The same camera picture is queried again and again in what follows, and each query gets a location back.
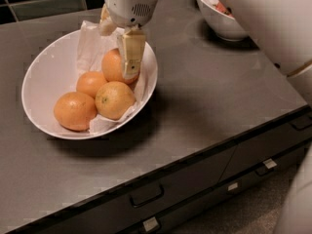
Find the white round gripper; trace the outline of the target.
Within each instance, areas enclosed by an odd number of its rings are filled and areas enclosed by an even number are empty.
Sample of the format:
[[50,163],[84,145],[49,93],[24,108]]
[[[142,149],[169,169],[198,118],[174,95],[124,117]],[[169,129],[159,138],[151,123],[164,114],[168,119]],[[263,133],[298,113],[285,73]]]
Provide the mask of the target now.
[[[158,0],[104,0],[98,24],[101,36],[111,35],[118,27],[144,26],[151,20]],[[146,36],[140,28],[126,28],[117,37],[125,80],[140,72]]]

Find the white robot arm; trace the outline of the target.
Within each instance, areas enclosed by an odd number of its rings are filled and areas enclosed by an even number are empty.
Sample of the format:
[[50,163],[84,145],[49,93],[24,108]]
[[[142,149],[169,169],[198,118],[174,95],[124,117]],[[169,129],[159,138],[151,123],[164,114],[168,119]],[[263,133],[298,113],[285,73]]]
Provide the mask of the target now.
[[[153,16],[157,0],[104,0],[99,30],[117,37],[122,75],[138,74],[145,35],[141,28]],[[312,0],[219,0],[234,19],[312,106]],[[312,165],[306,156],[295,176],[274,234],[312,234]]]

